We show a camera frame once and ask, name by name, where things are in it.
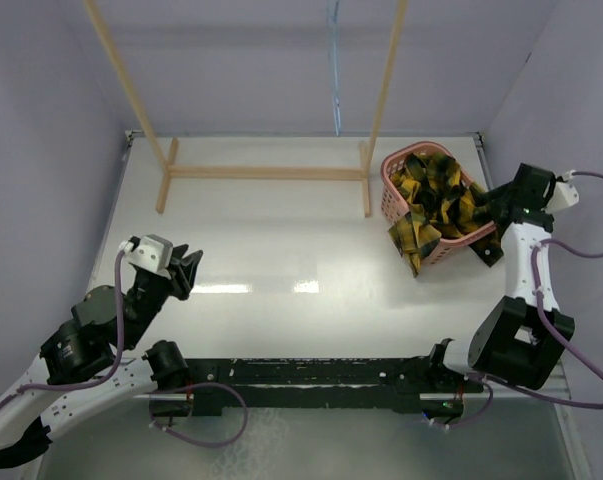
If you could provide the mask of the yellow black plaid shirt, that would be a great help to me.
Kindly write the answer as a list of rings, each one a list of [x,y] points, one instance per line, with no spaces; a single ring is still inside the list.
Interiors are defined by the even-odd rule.
[[[414,276],[443,240],[460,240],[491,221],[486,191],[463,181],[461,166],[450,155],[410,153],[390,181],[408,211],[389,235]]]

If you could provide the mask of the blue wire hanger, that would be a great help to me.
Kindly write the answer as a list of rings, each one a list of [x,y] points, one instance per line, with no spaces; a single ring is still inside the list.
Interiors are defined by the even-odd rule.
[[[335,136],[342,134],[342,118],[339,92],[339,59],[338,59],[338,18],[340,1],[328,0],[326,5],[326,20],[328,29],[328,59],[330,64],[331,104]]]

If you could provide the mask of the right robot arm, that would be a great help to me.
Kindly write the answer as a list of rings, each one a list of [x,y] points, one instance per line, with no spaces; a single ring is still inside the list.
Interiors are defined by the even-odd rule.
[[[432,348],[425,376],[437,391],[471,374],[538,390],[574,335],[575,321],[560,312],[552,290],[548,244],[553,213],[578,202],[576,189],[566,177],[521,164],[490,194],[490,214],[502,230],[504,295],[469,342],[446,338]]]

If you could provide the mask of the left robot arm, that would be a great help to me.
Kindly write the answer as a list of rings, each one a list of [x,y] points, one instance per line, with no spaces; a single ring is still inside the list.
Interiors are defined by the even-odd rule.
[[[41,457],[64,426],[150,387],[183,387],[187,369],[173,342],[124,363],[164,304],[185,301],[203,257],[154,235],[132,237],[115,256],[114,282],[99,285],[41,345],[0,396],[0,470]]]

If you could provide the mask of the pink plastic basket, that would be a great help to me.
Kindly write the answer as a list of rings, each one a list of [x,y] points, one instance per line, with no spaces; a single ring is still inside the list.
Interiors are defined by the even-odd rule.
[[[465,247],[489,267],[503,257],[489,192],[442,145],[421,141],[389,155],[381,177],[388,234],[414,276]]]

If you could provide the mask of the wooden clothes rack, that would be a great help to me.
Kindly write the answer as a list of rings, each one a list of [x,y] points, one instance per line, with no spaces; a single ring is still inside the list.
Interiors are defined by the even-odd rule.
[[[167,151],[162,150],[147,111],[135,89],[132,77],[124,64],[112,33],[97,3],[94,1],[85,1],[83,6],[162,172],[161,185],[155,206],[157,213],[162,214],[165,211],[171,182],[178,178],[188,178],[358,182],[362,187],[364,216],[369,218],[372,215],[370,193],[371,162],[387,104],[398,44],[408,9],[406,1],[399,1],[396,4],[387,59],[383,70],[382,85],[376,102],[371,132],[369,139],[360,142],[358,146],[361,163],[361,166],[358,168],[177,165],[175,161],[180,145],[179,139],[176,137],[172,138],[169,149]]]

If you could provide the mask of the aluminium rail frame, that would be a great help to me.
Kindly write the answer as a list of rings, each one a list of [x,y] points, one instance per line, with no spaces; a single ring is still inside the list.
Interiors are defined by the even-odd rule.
[[[152,210],[135,144],[96,286],[41,352],[53,382],[218,382],[254,408],[413,410],[485,385],[443,364],[502,294],[471,252],[413,277],[339,182],[178,181]]]

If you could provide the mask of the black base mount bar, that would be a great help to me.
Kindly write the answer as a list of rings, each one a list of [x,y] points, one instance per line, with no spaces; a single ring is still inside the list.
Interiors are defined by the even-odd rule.
[[[484,391],[476,382],[427,356],[354,359],[194,359],[195,384],[214,381],[231,393],[204,387],[193,393],[193,413],[225,408],[383,409],[400,414],[461,413],[458,395]]]

